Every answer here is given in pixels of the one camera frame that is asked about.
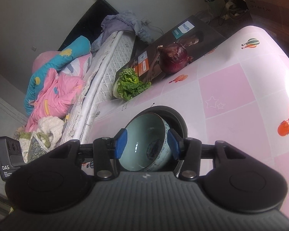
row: pink blanket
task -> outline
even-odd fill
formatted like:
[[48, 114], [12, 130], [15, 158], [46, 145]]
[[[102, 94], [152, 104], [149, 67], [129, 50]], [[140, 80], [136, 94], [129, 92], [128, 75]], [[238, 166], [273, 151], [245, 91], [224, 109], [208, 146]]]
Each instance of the pink blanket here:
[[38, 128], [42, 117], [57, 116], [62, 118], [81, 93], [84, 81], [78, 76], [58, 75], [53, 68], [49, 69], [44, 88], [34, 102], [34, 109], [29, 117], [25, 131], [32, 132]]

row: lettuce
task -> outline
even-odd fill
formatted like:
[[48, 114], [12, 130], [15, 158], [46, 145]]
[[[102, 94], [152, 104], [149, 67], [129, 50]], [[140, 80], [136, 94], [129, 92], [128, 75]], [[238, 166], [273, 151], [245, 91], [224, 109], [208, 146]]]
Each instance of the lettuce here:
[[134, 69], [127, 68], [119, 73], [119, 78], [114, 85], [113, 94], [117, 98], [120, 96], [120, 98], [129, 101], [150, 86], [150, 82], [143, 83], [139, 80]]

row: pillow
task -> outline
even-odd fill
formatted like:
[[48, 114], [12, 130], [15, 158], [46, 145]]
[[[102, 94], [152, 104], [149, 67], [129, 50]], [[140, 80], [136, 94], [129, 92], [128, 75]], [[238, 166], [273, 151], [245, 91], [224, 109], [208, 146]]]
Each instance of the pillow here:
[[88, 55], [81, 56], [73, 60], [71, 63], [65, 65], [61, 71], [68, 76], [79, 76], [81, 79], [85, 76], [88, 68], [91, 65], [92, 61], [92, 54], [89, 53]]
[[32, 73], [37, 71], [45, 63], [48, 63], [52, 58], [54, 58], [59, 53], [60, 53], [60, 51], [46, 51], [46, 52], [40, 54], [33, 62]]

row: mattress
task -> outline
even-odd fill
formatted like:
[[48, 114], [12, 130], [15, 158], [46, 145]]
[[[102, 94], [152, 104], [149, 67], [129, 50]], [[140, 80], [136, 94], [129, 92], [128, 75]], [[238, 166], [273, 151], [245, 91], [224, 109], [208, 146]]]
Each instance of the mattress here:
[[103, 79], [97, 89], [81, 136], [81, 143], [87, 143], [88, 134], [90, 133], [93, 119], [98, 113], [96, 112], [96, 109], [99, 103], [111, 100], [113, 96], [113, 84], [115, 83], [116, 72], [127, 62], [129, 62], [132, 55], [135, 37], [136, 36], [132, 33], [123, 33], [103, 75]]
[[98, 104], [111, 100], [116, 72], [130, 60], [135, 37], [130, 32], [114, 32], [102, 44], [84, 78], [82, 94], [66, 118], [60, 144], [71, 139], [85, 143]]

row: bowl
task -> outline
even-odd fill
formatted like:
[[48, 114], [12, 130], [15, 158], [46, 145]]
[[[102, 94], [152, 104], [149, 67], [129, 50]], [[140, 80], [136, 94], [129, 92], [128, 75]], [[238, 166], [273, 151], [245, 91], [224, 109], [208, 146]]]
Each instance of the bowl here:
[[153, 172], [170, 160], [167, 143], [168, 123], [159, 115], [145, 113], [127, 126], [127, 143], [119, 162], [128, 171]]

